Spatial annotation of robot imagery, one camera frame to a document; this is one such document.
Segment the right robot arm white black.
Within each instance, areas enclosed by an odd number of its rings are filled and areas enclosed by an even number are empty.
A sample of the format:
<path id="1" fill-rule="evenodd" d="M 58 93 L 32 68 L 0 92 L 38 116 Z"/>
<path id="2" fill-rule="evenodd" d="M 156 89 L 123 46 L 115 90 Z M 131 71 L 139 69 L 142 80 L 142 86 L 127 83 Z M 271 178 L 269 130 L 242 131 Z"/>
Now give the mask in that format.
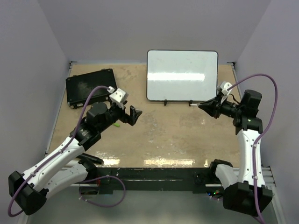
<path id="1" fill-rule="evenodd" d="M 233 119 L 241 164 L 236 175 L 231 163 L 214 160 L 210 164 L 208 178 L 213 183 L 221 182 L 225 209 L 259 217 L 259 213 L 272 201 L 272 191 L 266 188 L 263 178 L 260 156 L 263 123 L 257 113 L 262 94 L 246 90 L 239 104 L 222 100 L 222 97 L 220 92 L 198 107 L 215 119 L 221 115 Z"/>

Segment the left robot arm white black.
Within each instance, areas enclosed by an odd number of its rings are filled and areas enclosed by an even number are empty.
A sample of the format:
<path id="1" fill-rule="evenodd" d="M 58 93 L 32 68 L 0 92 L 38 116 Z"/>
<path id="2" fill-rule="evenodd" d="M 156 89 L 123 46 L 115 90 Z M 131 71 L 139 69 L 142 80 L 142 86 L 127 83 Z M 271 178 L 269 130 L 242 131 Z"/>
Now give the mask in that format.
<path id="1" fill-rule="evenodd" d="M 77 156 L 83 154 L 101 139 L 101 133 L 117 121 L 134 126 L 142 111 L 130 106 L 130 112 L 125 107 L 111 103 L 92 104 L 86 116 L 79 120 L 78 125 L 69 136 L 51 152 L 31 168 L 14 171 L 8 177 L 9 194 L 12 202 L 16 202 L 21 212 L 32 215 L 40 210 L 46 201 L 57 192 L 73 183 L 96 180 L 97 172 L 82 161 L 66 171 L 61 169 Z"/>

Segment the black flat case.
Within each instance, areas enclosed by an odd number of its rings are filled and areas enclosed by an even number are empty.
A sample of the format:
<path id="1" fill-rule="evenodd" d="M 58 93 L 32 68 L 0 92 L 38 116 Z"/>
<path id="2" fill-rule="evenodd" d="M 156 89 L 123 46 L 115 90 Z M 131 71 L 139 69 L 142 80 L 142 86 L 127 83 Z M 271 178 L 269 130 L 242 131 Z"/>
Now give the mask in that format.
<path id="1" fill-rule="evenodd" d="M 67 104 L 71 108 L 83 107 L 91 91 L 97 86 L 113 87 L 117 84 L 113 69 L 103 69 L 82 75 L 74 75 L 66 80 Z"/>

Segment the black white eraser tool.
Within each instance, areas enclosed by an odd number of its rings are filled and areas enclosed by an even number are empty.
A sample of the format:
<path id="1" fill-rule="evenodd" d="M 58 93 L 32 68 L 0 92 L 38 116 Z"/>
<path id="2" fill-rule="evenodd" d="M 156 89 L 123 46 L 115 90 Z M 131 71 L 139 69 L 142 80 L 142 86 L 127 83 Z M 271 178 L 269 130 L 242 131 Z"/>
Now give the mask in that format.
<path id="1" fill-rule="evenodd" d="M 95 164 L 100 164 L 100 165 L 104 164 L 104 161 L 99 157 L 89 155 L 89 154 L 85 154 L 85 153 L 83 153 L 82 156 L 89 159 L 89 160 L 91 160 Z"/>

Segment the white whiteboard with dark frame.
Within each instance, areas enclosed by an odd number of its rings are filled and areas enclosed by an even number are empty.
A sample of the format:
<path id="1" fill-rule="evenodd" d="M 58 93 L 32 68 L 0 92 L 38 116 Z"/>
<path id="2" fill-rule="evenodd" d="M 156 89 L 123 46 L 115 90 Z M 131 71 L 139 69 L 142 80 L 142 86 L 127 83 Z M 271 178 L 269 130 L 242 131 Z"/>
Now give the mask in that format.
<path id="1" fill-rule="evenodd" d="M 206 101 L 216 96 L 218 53 L 199 50 L 149 50 L 149 101 Z"/>

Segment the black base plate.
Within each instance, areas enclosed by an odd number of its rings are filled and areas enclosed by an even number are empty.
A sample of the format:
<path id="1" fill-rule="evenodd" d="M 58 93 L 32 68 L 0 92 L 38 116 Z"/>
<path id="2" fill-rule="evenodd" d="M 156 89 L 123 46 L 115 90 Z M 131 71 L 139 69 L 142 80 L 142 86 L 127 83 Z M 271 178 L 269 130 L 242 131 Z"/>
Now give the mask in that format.
<path id="1" fill-rule="evenodd" d="M 220 180 L 210 168 L 97 168 L 97 173 L 80 184 L 99 187 L 100 194 L 127 191 L 191 191 L 206 193 L 206 188 L 221 188 Z"/>

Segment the aluminium front rail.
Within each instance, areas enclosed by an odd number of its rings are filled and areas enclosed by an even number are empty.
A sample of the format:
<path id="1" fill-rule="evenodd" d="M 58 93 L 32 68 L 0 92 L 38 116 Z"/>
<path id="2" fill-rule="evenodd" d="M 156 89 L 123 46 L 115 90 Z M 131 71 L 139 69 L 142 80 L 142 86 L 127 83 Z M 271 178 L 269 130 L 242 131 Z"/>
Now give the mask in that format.
<path id="1" fill-rule="evenodd" d="M 259 187 L 265 186 L 267 188 L 269 187 L 275 187 L 276 183 L 272 174 L 272 170 L 270 167 L 268 168 L 261 168 L 259 171 L 257 171 L 257 184 Z"/>

